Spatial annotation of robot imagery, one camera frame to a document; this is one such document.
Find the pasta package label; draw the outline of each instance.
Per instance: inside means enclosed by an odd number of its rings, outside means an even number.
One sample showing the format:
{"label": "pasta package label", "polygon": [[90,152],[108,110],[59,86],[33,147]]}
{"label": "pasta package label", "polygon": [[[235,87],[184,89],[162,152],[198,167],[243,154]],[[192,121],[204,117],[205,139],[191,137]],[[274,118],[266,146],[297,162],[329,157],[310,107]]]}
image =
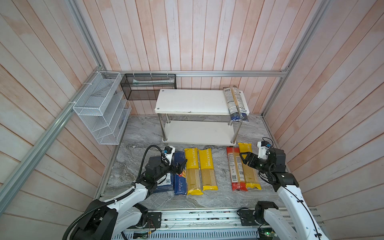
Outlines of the pasta package label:
{"label": "pasta package label", "polygon": [[201,177],[203,181],[203,191],[217,190],[216,176],[212,162],[211,149],[199,150],[199,159],[201,167]]}
{"label": "pasta package label", "polygon": [[245,186],[244,171],[239,148],[227,147],[227,155],[231,174],[232,190],[248,191]]}
{"label": "pasta package label", "polygon": [[187,159],[187,195],[202,195],[197,148],[186,148],[184,151]]}
{"label": "pasta package label", "polygon": [[[250,143],[238,143],[240,152],[252,152],[252,144]],[[262,189],[259,179],[257,177],[257,171],[254,168],[242,163],[244,170],[245,178],[245,187],[246,188],[258,188]]]}

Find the metal shelf leg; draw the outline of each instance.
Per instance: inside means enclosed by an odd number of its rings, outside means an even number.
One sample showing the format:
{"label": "metal shelf leg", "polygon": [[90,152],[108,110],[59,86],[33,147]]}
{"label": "metal shelf leg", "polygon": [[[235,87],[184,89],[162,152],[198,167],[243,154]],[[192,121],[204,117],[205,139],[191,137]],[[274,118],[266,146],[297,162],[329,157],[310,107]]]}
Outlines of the metal shelf leg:
{"label": "metal shelf leg", "polygon": [[161,131],[162,131],[162,133],[163,133],[163,141],[167,141],[168,139],[167,139],[166,133],[165,133],[165,131],[164,131],[163,121],[161,121],[161,114],[158,113],[157,115],[159,116],[159,121],[160,121]]}
{"label": "metal shelf leg", "polygon": [[240,122],[239,127],[237,128],[235,134],[233,135],[233,138],[232,138],[232,140],[231,140],[231,143],[232,143],[232,144],[235,144],[235,143],[236,143],[236,137],[237,137],[237,134],[239,133],[241,124],[243,124],[243,122]]}

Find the wooden wall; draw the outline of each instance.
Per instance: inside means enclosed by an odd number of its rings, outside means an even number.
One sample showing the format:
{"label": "wooden wall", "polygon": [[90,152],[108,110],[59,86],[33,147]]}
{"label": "wooden wall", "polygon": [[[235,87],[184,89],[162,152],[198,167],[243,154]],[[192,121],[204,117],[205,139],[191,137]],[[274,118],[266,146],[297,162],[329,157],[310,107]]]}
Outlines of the wooden wall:
{"label": "wooden wall", "polygon": [[[78,0],[108,70],[285,69],[320,0]],[[261,113],[275,77],[177,78],[178,88],[237,85]],[[133,101],[154,114],[156,101]]]}
{"label": "wooden wall", "polygon": [[[62,0],[0,3],[0,184],[97,64]],[[73,116],[0,217],[1,239],[61,239],[111,150]]]}
{"label": "wooden wall", "polygon": [[333,239],[384,238],[383,13],[334,1],[265,117]]}

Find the shelf leg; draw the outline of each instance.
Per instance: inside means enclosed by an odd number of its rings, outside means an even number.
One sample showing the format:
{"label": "shelf leg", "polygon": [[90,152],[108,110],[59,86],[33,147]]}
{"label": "shelf leg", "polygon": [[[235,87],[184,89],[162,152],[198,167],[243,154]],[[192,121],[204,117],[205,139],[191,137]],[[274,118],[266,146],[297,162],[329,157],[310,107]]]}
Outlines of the shelf leg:
{"label": "shelf leg", "polygon": [[161,121],[161,114],[158,113],[157,115],[159,116],[159,121],[160,121],[161,131],[162,131],[162,133],[163,133],[163,141],[167,141],[168,139],[167,139],[166,133],[165,133],[165,131],[164,131],[163,121]]}
{"label": "shelf leg", "polygon": [[233,136],[233,138],[232,138],[232,140],[231,140],[231,143],[232,144],[235,144],[236,143],[236,137],[237,137],[237,134],[239,133],[239,130],[240,130],[240,127],[241,127],[241,124],[242,124],[243,122],[240,122],[240,124],[239,124],[239,127],[237,128],[237,130],[236,130],[236,132],[235,132],[235,134],[234,134],[234,136]]}
{"label": "shelf leg", "polygon": [[167,117],[167,123],[170,123],[168,114],[166,114],[166,117]]}

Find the red pasta package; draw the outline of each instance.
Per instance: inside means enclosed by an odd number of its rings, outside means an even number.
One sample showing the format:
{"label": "red pasta package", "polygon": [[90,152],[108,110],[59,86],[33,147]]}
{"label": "red pasta package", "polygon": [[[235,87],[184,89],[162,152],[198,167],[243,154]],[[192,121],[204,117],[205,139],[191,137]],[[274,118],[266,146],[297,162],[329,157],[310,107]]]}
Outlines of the red pasta package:
{"label": "red pasta package", "polygon": [[231,173],[232,191],[248,191],[245,187],[243,165],[238,147],[227,147],[229,171]]}

